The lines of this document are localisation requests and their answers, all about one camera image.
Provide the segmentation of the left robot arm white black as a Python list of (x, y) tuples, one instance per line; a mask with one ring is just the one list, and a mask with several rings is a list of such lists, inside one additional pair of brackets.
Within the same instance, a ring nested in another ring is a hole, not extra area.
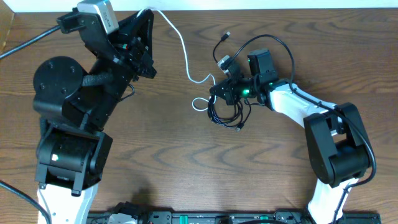
[(61, 32), (78, 32), (96, 60), (85, 70), (71, 57), (52, 57), (35, 71), (39, 223), (87, 221), (113, 142), (104, 126), (115, 107), (135, 93), (134, 82), (155, 77), (154, 13), (137, 12), (106, 32), (113, 21), (112, 15), (79, 9), (59, 17)]

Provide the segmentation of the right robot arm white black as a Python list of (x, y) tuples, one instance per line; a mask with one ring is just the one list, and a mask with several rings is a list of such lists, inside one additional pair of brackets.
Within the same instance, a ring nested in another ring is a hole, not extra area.
[(349, 192), (372, 180), (376, 160), (357, 107), (336, 105), (301, 90), (292, 80), (280, 79), (268, 49), (248, 54), (251, 77), (244, 77), (234, 58), (217, 62), (226, 79), (210, 88), (208, 114), (219, 119), (212, 106), (217, 98), (227, 105), (241, 105), (255, 98), (261, 106), (283, 114), (303, 127), (310, 165), (317, 177), (308, 221), (337, 223)]

